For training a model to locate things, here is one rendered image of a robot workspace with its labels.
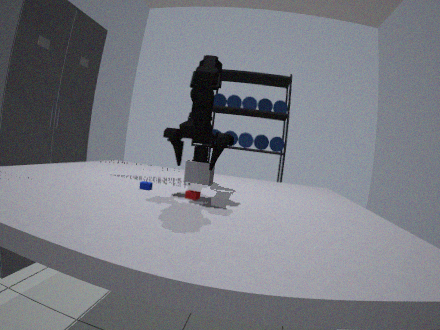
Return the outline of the red block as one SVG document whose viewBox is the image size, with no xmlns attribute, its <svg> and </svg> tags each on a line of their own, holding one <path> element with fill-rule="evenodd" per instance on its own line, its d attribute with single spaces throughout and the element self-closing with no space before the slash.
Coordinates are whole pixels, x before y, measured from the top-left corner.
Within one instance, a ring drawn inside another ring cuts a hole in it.
<svg viewBox="0 0 440 330">
<path fill-rule="evenodd" d="M 200 199 L 200 192 L 197 192 L 197 191 L 189 190 L 189 191 L 185 192 L 185 195 L 186 195 L 185 198 L 188 198 L 190 200 L 195 200 L 196 201 L 196 200 Z"/>
</svg>

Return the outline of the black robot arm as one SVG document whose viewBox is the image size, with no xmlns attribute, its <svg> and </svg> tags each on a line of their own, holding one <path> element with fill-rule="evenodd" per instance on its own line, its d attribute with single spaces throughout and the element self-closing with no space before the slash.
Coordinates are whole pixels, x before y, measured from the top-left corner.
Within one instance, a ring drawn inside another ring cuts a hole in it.
<svg viewBox="0 0 440 330">
<path fill-rule="evenodd" d="M 214 102 L 214 91 L 219 90 L 222 85 L 222 66 L 218 57 L 212 55 L 204 55 L 199 67 L 193 72 L 190 88 L 190 97 L 192 99 L 192 109 L 201 109 L 212 112 Z M 216 86 L 217 85 L 217 86 Z M 204 116 L 200 116 L 199 120 L 194 120 L 194 116 L 189 116 L 188 121 L 180 124 L 181 137 L 189 136 L 192 138 L 207 135 L 209 129 L 208 121 Z M 205 134 L 205 135 L 204 135 Z M 192 161 L 208 163 L 209 148 L 213 148 L 215 141 L 192 139 L 191 146 L 194 148 L 194 157 Z M 207 145 L 198 145 L 208 144 Z"/>
</svg>

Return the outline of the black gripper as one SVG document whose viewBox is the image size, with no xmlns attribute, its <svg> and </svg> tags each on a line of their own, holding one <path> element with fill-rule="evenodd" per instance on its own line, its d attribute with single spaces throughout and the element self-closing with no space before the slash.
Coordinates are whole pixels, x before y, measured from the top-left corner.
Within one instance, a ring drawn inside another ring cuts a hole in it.
<svg viewBox="0 0 440 330">
<path fill-rule="evenodd" d="M 234 137 L 233 137 L 233 135 L 228 134 L 228 133 L 216 132 L 215 135 L 210 134 L 210 124 L 212 121 L 212 117 L 211 117 L 212 112 L 210 112 L 210 111 L 201 110 L 201 109 L 192 109 L 189 116 L 194 116 L 194 120 L 199 120 L 200 116 L 204 116 L 205 119 L 208 121 L 209 129 L 207 131 L 207 135 L 204 134 L 205 136 L 200 136 L 201 135 L 200 134 L 198 137 L 195 137 L 195 138 L 192 138 L 189 136 L 185 136 L 184 138 L 216 141 L 216 144 L 213 144 L 213 151 L 212 151 L 212 156 L 211 156 L 211 161 L 210 161 L 210 166 L 209 166 L 209 170 L 211 171 L 213 169 L 218 157 L 222 153 L 222 151 L 225 148 L 228 148 L 228 145 L 233 146 Z M 181 140 L 183 137 L 181 137 L 181 135 L 180 135 L 180 129 L 167 127 L 164 131 L 164 138 L 168 138 L 167 141 L 172 143 L 174 150 L 175 150 L 178 166 L 180 166 L 181 157 L 182 157 L 183 142 L 184 142 Z"/>
</svg>

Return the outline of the blue block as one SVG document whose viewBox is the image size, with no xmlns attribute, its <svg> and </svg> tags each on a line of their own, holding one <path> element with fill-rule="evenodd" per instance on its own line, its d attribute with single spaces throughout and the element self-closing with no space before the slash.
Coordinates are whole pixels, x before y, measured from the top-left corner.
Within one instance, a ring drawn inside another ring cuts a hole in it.
<svg viewBox="0 0 440 330">
<path fill-rule="evenodd" d="M 151 190 L 152 189 L 152 182 L 147 182 L 147 181 L 140 182 L 140 189 Z"/>
</svg>

